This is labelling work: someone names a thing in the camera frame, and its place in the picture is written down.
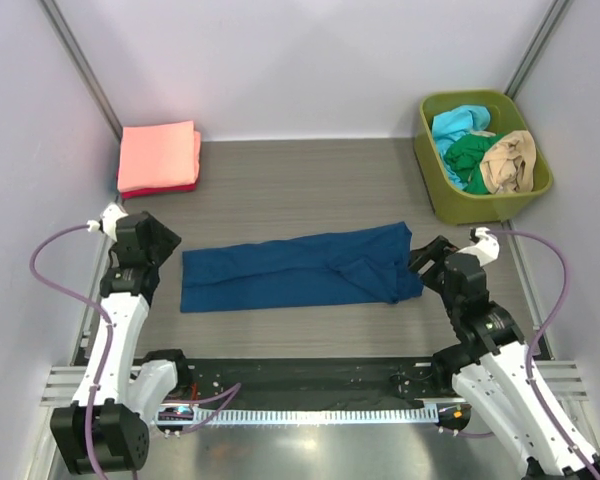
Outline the blue Mickey Mouse t-shirt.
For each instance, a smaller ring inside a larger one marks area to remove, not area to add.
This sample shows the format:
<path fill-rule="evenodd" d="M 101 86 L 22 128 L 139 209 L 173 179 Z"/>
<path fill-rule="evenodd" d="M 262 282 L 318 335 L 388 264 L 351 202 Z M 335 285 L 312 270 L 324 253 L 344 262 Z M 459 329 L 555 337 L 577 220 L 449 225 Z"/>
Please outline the blue Mickey Mouse t-shirt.
<path fill-rule="evenodd" d="M 411 231 L 399 222 L 182 255 L 180 310 L 209 313 L 363 303 L 421 296 L 409 269 Z"/>

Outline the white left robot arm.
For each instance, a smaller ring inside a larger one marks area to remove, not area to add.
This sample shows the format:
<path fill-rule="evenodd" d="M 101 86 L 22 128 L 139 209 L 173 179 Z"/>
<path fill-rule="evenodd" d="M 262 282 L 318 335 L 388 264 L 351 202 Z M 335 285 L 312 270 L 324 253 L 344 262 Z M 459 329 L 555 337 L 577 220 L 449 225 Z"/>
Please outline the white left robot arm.
<path fill-rule="evenodd" d="M 132 371 L 143 324 L 160 283 L 159 269 L 180 237 L 147 212 L 111 204 L 89 230 L 109 237 L 114 263 L 100 280 L 100 321 L 84 376 L 69 405 L 53 411 L 50 428 L 73 475 L 138 472 L 149 453 L 150 423 L 162 401 L 184 398 L 192 376 L 179 349 L 147 354 Z"/>

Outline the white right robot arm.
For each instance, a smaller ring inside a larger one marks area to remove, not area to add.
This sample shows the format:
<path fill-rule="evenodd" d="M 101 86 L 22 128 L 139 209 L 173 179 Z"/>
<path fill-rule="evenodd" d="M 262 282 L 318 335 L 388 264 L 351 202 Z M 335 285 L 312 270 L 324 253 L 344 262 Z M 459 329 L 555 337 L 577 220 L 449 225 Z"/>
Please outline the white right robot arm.
<path fill-rule="evenodd" d="M 511 316 L 491 300 L 485 265 L 498 258 L 494 231 L 478 228 L 458 248 L 439 236 L 410 254 L 409 269 L 437 293 L 458 344 L 432 357 L 431 384 L 462 397 L 524 479 L 600 479 L 600 453 L 560 406 Z"/>

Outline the folded red t-shirt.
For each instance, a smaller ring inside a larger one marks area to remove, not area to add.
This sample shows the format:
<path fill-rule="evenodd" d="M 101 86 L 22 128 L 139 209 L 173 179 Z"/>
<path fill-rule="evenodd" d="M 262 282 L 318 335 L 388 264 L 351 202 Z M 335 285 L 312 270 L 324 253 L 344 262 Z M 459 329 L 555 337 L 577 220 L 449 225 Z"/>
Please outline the folded red t-shirt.
<path fill-rule="evenodd" d="M 128 192 L 121 192 L 120 196 L 122 199 L 128 200 L 128 199 L 132 199 L 132 198 L 152 196 L 152 195 L 191 192 L 191 191 L 195 191 L 196 188 L 197 188 L 196 183 L 179 185 L 179 186 L 171 186 L 171 187 L 140 188 L 140 189 L 131 190 Z"/>

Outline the olive green plastic bin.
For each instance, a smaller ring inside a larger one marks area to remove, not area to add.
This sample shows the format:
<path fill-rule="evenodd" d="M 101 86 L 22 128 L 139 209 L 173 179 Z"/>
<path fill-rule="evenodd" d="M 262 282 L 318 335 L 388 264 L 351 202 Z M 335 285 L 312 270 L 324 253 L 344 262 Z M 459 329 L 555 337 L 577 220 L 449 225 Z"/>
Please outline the olive green plastic bin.
<path fill-rule="evenodd" d="M 511 220 L 549 191 L 553 184 L 551 169 L 543 153 L 538 152 L 534 189 L 529 193 L 472 195 L 453 186 L 435 147 L 431 126 L 436 115 L 462 105 L 487 107 L 491 115 L 488 129 L 496 134 L 528 128 L 514 101 L 495 90 L 448 91 L 424 97 L 417 110 L 413 148 L 433 212 L 441 222 L 449 225 Z"/>

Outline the folded pink t-shirt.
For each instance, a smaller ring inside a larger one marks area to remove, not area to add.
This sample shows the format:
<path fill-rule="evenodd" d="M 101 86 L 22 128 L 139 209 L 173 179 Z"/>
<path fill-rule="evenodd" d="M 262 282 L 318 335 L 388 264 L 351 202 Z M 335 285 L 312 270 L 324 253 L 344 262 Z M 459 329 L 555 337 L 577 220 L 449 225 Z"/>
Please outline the folded pink t-shirt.
<path fill-rule="evenodd" d="M 195 184 L 200 170 L 200 147 L 200 133 L 192 120 L 124 127 L 117 173 L 119 192 Z"/>

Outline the green crumpled t-shirt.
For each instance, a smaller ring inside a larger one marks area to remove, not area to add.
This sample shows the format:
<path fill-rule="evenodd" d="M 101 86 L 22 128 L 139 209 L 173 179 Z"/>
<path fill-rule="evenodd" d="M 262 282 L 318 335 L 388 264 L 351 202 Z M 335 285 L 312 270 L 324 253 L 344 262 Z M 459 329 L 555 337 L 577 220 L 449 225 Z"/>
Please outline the green crumpled t-shirt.
<path fill-rule="evenodd" d="M 504 134 L 484 136 L 467 134 L 454 142 L 443 156 L 449 179 L 459 190 L 473 195 L 487 195 L 480 165 L 485 154 L 495 146 Z"/>

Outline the beige crumpled t-shirt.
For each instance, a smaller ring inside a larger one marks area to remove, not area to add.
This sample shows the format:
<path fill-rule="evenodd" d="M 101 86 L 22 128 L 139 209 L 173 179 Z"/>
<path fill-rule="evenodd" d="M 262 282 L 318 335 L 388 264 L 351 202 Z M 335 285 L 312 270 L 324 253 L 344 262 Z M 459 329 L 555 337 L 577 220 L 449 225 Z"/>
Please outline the beige crumpled t-shirt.
<path fill-rule="evenodd" d="M 484 154 L 480 172 L 490 194 L 529 193 L 534 187 L 535 141 L 527 130 L 504 135 Z"/>

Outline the light blue crumpled t-shirt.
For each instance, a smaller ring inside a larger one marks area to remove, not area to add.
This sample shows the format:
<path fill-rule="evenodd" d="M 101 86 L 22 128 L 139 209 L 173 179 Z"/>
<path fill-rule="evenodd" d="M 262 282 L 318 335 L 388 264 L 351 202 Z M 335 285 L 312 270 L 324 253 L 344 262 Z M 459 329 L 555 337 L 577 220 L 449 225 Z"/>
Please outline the light blue crumpled t-shirt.
<path fill-rule="evenodd" d="M 485 106 L 461 105 L 433 118 L 431 133 L 444 170 L 451 183 L 463 190 L 467 182 L 447 164 L 444 156 L 449 148 L 467 134 L 485 131 L 491 122 L 491 114 Z"/>

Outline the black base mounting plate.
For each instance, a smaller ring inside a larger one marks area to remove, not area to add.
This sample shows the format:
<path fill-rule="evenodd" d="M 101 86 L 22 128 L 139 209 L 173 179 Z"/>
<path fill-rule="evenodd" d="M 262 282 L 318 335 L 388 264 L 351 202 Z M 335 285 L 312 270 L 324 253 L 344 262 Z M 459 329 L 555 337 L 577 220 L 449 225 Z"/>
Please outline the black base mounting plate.
<path fill-rule="evenodd" d="M 344 399 L 357 394 L 364 400 L 420 400 L 454 394 L 429 357 L 216 358 L 193 359 L 188 366 L 200 396 L 239 383 L 238 398 L 251 403 Z"/>

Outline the aluminium frame rail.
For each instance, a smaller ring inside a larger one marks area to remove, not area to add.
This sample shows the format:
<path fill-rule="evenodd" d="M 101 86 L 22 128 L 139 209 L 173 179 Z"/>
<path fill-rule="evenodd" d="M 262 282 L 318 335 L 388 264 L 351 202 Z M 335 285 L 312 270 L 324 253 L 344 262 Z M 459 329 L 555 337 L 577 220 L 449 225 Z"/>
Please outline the aluminium frame rail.
<path fill-rule="evenodd" d="M 84 377 L 84 366 L 54 366 L 50 369 L 40 404 L 46 407 L 66 406 Z"/>

